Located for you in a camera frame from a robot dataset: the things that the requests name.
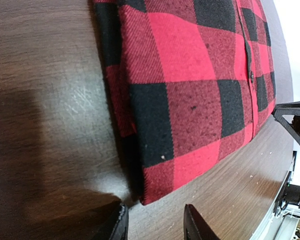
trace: black bracket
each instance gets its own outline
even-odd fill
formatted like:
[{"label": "black bracket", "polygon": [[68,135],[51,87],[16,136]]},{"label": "black bracket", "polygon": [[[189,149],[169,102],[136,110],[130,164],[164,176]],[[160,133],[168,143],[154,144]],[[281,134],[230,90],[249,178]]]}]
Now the black bracket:
[{"label": "black bracket", "polygon": [[[272,115],[300,145],[300,101],[277,104]],[[294,116],[292,123],[284,118],[286,115]]]},{"label": "black bracket", "polygon": [[288,204],[298,206],[300,209],[300,186],[293,184],[286,184],[280,192],[280,198],[276,200],[275,215],[279,216],[284,211]]},{"label": "black bracket", "polygon": [[[92,240],[128,240],[129,210],[121,203]],[[220,240],[196,208],[187,204],[183,215],[184,240]]]},{"label": "black bracket", "polygon": [[284,205],[285,202],[285,194],[286,194],[286,187],[290,184],[292,181],[293,173],[295,171],[296,166],[296,158],[297,158],[297,151],[293,151],[292,154],[292,169],[287,173],[287,176],[283,182],[282,188],[280,189],[278,196],[275,200],[274,210],[275,216],[279,216],[282,211],[285,210],[285,208],[288,206],[287,204]]}]

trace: dark wood surface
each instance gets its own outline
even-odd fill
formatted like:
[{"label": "dark wood surface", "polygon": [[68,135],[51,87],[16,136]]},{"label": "dark wood surface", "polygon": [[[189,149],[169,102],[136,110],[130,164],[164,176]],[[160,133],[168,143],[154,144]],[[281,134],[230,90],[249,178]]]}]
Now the dark wood surface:
[{"label": "dark wood surface", "polygon": [[[292,100],[287,50],[264,0],[278,102]],[[119,160],[92,5],[0,1],[0,240],[90,239],[118,200],[129,239],[183,239],[192,203],[223,240],[246,240],[289,168],[291,137],[271,118],[246,147],[163,199],[131,197]]]}]

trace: plaid shirt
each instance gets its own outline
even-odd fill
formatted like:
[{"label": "plaid shirt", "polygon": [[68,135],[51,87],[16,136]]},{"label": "plaid shirt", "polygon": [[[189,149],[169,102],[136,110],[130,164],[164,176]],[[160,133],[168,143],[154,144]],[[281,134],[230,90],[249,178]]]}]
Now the plaid shirt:
[{"label": "plaid shirt", "polygon": [[146,205],[248,144],[275,106],[260,0],[95,0],[113,109]]}]

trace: shirt placket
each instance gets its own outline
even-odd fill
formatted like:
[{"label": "shirt placket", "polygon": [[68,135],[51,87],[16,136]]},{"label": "shirt placket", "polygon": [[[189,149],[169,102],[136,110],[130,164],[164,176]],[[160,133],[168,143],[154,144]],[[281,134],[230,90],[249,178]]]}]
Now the shirt placket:
[{"label": "shirt placket", "polygon": [[242,33],[243,33],[245,54],[246,54],[246,59],[247,59],[247,64],[246,64],[247,65],[247,81],[248,81],[248,86],[249,86],[249,91],[250,91],[250,96],[251,96],[251,108],[252,108],[252,136],[251,136],[251,138],[254,138],[257,134],[257,126],[258,126],[258,121],[259,121],[257,87],[256,87],[257,79],[255,77],[256,64],[255,64],[254,52],[253,52],[252,46],[250,46],[250,44],[248,42],[248,38],[247,38],[247,35],[249,33],[246,32],[245,28],[244,28],[245,22],[243,21],[243,15],[242,15],[240,6],[241,6],[241,0],[236,0],[236,9],[237,9],[238,18],[239,18],[240,26],[241,26]]}]

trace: black square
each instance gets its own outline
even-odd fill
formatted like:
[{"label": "black square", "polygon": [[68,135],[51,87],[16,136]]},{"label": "black square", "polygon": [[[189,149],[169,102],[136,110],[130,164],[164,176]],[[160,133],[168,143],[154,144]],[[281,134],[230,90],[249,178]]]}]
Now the black square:
[{"label": "black square", "polygon": [[245,127],[244,106],[240,83],[236,80],[218,80],[222,109],[222,138]]},{"label": "black square", "polygon": [[165,83],[132,84],[131,103],[144,167],[174,158]]},{"label": "black square", "polygon": [[97,3],[94,5],[94,10],[102,31],[101,44],[105,66],[118,65],[122,50],[118,7],[113,3]]},{"label": "black square", "polygon": [[263,75],[256,78],[256,98],[258,104],[258,111],[261,112],[265,110],[268,107],[269,103],[266,81]]},{"label": "black square", "polygon": [[270,76],[271,76],[271,82],[272,82],[272,86],[273,86],[273,98],[276,98],[276,78],[275,78],[275,72],[272,71],[270,72]]},{"label": "black square", "polygon": [[264,22],[264,30],[265,30],[265,36],[266,36],[266,45],[271,47],[270,32],[269,32],[269,27],[268,27],[267,22]]},{"label": "black square", "polygon": [[194,0],[199,25],[236,32],[236,15],[232,0]]},{"label": "black square", "polygon": [[119,7],[129,5],[140,12],[147,12],[145,0],[118,0]]},{"label": "black square", "polygon": [[257,33],[257,23],[256,23],[256,16],[248,8],[242,8],[243,17],[245,19],[246,26],[249,31],[249,36],[251,41],[258,41],[258,33]]}]

